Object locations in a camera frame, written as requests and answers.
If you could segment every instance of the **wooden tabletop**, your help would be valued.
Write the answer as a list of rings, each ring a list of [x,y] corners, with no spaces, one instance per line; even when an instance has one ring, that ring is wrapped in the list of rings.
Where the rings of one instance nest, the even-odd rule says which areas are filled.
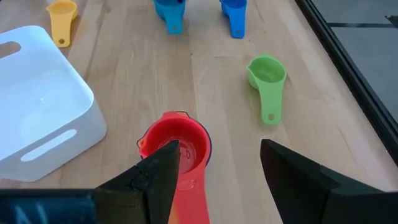
[[[0,32],[39,25],[49,0],[2,0]],[[2,188],[87,188],[138,161],[136,141],[163,112],[187,111],[208,130],[211,223],[281,223],[259,158],[270,138],[382,190],[398,168],[294,0],[250,0],[246,36],[232,39],[217,0],[188,0],[183,33],[168,35],[151,0],[77,0],[72,45],[62,49],[95,93],[108,124],[97,145],[34,183]],[[282,122],[265,126],[246,65],[271,54],[287,68]]]

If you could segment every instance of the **white plastic bin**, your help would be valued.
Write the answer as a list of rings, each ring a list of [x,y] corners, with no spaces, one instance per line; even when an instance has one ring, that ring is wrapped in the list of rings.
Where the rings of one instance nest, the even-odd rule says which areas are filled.
[[[0,178],[35,181],[106,134],[93,92],[46,31],[0,34],[20,51],[0,58]]]

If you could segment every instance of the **yellow measuring cup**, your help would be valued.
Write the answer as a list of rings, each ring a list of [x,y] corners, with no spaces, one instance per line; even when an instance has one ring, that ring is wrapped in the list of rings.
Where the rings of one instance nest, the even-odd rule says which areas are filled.
[[[59,0],[47,6],[50,13],[52,39],[57,47],[70,45],[70,26],[77,17],[77,5],[71,0]]]

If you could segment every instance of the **red measuring cup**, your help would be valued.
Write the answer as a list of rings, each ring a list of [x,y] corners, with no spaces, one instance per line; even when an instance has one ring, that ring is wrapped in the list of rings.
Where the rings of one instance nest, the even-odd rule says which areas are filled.
[[[138,140],[139,154],[146,158],[171,140],[180,143],[180,170],[173,200],[178,224],[209,224],[205,195],[205,167],[211,140],[206,129],[186,112],[163,114]]]

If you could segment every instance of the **gray floor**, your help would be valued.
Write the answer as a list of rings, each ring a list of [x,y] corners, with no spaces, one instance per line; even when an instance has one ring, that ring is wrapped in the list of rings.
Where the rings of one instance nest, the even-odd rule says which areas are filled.
[[[312,0],[327,23],[390,24],[398,0]],[[398,121],[398,29],[332,27],[349,56]]]

